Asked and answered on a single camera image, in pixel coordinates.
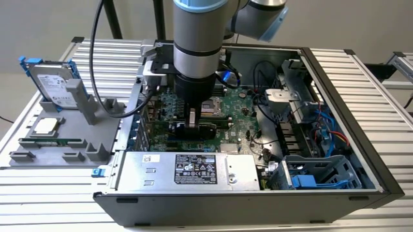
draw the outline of red cable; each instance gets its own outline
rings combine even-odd
[[[349,139],[348,139],[348,137],[346,137],[342,133],[340,133],[340,132],[337,132],[337,131],[329,131],[329,132],[333,133],[333,134],[340,135],[340,136],[345,139],[348,146],[350,146]]]

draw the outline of black wire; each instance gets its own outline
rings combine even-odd
[[[263,112],[263,109],[262,109],[261,106],[259,106],[259,102],[257,102],[257,107],[258,107],[261,113],[263,114],[263,116],[265,116],[274,124],[277,124],[277,121],[275,121],[273,118],[270,118],[270,116]]]
[[[226,68],[225,70],[231,71],[235,74],[235,77],[237,77],[237,87],[239,87],[239,85],[241,85],[241,76],[239,76],[238,70],[234,68],[234,66],[230,63],[226,63],[223,60],[219,60],[219,63]]]
[[[233,86],[233,85],[230,85],[227,82],[225,82],[219,75],[217,75],[217,80],[218,80],[218,81],[221,82],[221,84],[223,84],[227,88],[230,88],[230,89],[238,89],[237,86]]]
[[[255,91],[255,89],[257,89],[257,86],[255,86],[257,68],[258,68],[258,66],[259,66],[261,64],[263,64],[263,63],[269,63],[269,64],[273,66],[274,70],[277,71],[275,65],[274,65],[270,61],[267,61],[267,60],[262,60],[262,61],[259,61],[259,62],[255,64],[254,70],[253,70],[253,86],[254,86],[254,91]]]
[[[12,120],[8,120],[7,118],[0,116],[0,119],[3,119],[4,121],[9,122],[9,123],[15,123]]]
[[[404,107],[405,109],[409,107],[412,101],[413,101],[413,97],[410,97],[410,99],[408,100],[408,103],[406,103],[406,105],[405,105],[405,107]]]
[[[263,76],[266,84],[269,85],[269,87],[271,87],[271,84],[270,84],[271,81],[269,81],[267,76],[263,74],[263,72],[261,70],[258,70],[258,74],[261,74],[261,76]]]
[[[96,38],[96,29],[98,29],[99,17],[100,17],[100,12],[102,12],[102,8],[103,8],[103,1],[104,0],[100,0],[99,5],[98,5],[95,19],[94,19],[92,35],[91,35],[91,47],[90,47],[91,84],[92,84],[94,94],[95,94],[95,97],[98,99],[98,103],[102,106],[102,108],[104,109],[108,116],[111,116],[114,118],[126,118],[126,117],[136,114],[136,112],[139,110],[142,110],[142,108],[148,104],[151,97],[155,95],[155,91],[150,89],[148,90],[148,97],[144,99],[143,103],[134,110],[131,110],[130,112],[127,112],[124,114],[112,114],[103,105],[102,98],[100,98],[98,88],[96,88],[95,74],[94,74],[94,48],[95,48],[95,38]]]
[[[258,143],[258,142],[254,140],[254,137],[255,137],[255,135],[257,135],[257,133],[258,133],[259,131],[261,131],[261,130],[258,130],[258,131],[254,133],[253,137],[251,137],[251,141],[253,141],[255,144],[258,144],[258,145],[267,145],[267,144],[271,144],[271,143],[274,143],[274,142],[278,142],[278,140],[273,140],[271,142],[267,142],[267,143]]]
[[[294,116],[294,113],[295,113],[302,107],[303,107],[303,105],[302,105],[301,107],[298,107],[298,108],[291,112],[291,114],[290,114],[291,118],[289,119],[289,121],[291,121],[293,116]]]

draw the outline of sticker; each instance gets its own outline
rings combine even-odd
[[[143,163],[158,163],[160,160],[160,155],[143,155]]]
[[[39,74],[37,78],[52,102],[63,108],[78,108],[72,94],[66,91],[66,80],[63,77]]]
[[[215,155],[176,155],[174,181],[178,185],[217,185]]]

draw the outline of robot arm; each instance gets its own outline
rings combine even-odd
[[[270,41],[287,13],[286,0],[174,0],[174,66],[178,96],[199,105],[215,85],[225,32]]]

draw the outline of blue latch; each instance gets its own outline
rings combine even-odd
[[[342,189],[349,181],[341,180],[332,184],[317,184],[313,175],[297,175],[291,178],[293,187],[297,189]]]
[[[94,168],[92,170],[92,178],[102,178],[104,177],[104,170],[102,168]]]
[[[28,64],[40,64],[43,62],[41,58],[28,58],[25,63]]]

